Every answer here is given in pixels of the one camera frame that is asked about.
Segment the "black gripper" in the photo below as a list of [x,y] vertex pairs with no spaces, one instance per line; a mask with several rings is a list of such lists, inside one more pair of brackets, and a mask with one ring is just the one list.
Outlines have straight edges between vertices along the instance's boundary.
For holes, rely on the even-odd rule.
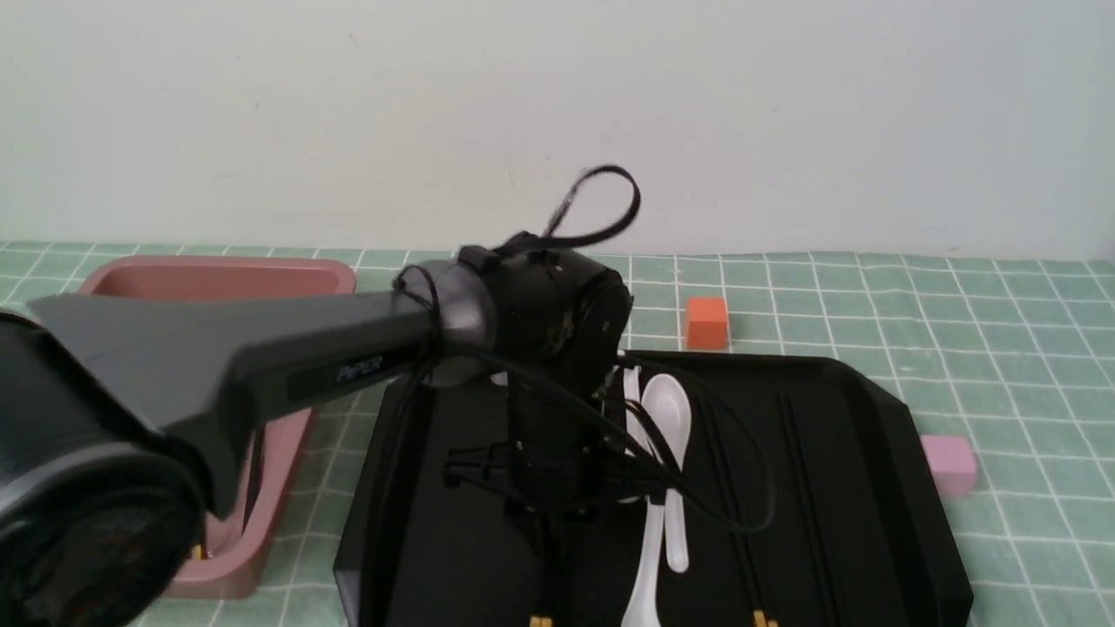
[[443,484],[478,488],[503,501],[504,517],[539,558],[565,558],[605,509],[665,500],[666,472],[622,435],[610,358],[575,365],[513,365],[504,441],[450,448]]

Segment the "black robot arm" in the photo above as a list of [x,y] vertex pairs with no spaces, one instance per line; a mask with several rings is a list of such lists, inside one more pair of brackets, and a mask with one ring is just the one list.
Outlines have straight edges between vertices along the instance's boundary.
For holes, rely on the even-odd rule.
[[124,626],[162,595],[206,517],[235,507],[271,421],[400,374],[510,377],[507,479],[481,489],[543,541],[665,467],[626,462],[598,409],[632,298],[583,255],[597,237],[521,232],[407,266],[388,291],[174,302],[61,293],[3,314],[3,624]]

